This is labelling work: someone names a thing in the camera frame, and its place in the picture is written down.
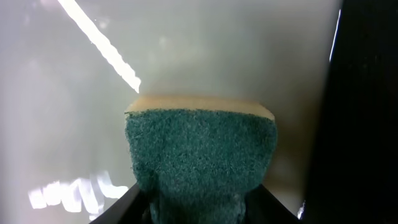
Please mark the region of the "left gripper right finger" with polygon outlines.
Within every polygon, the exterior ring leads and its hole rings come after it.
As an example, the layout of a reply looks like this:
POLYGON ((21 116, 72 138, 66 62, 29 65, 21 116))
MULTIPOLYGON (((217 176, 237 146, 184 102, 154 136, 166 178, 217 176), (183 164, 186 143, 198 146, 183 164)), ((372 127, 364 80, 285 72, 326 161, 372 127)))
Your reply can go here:
POLYGON ((262 184, 245 195, 245 224, 300 224, 262 184))

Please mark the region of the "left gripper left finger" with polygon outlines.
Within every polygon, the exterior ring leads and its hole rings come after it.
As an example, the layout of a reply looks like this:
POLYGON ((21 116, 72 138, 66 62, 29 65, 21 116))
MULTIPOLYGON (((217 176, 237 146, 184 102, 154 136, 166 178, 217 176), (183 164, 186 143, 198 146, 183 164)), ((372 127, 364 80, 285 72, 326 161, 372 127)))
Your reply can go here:
POLYGON ((149 224, 149 203, 138 184, 90 224, 149 224))

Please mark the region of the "green yellow sponge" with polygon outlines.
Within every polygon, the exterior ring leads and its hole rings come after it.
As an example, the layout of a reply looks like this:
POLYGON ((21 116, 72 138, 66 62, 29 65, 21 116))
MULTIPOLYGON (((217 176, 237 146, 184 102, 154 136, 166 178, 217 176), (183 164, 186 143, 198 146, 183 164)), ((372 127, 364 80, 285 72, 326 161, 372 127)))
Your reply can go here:
POLYGON ((259 103, 143 96, 126 112, 132 169, 153 223, 243 223, 277 144, 259 103))

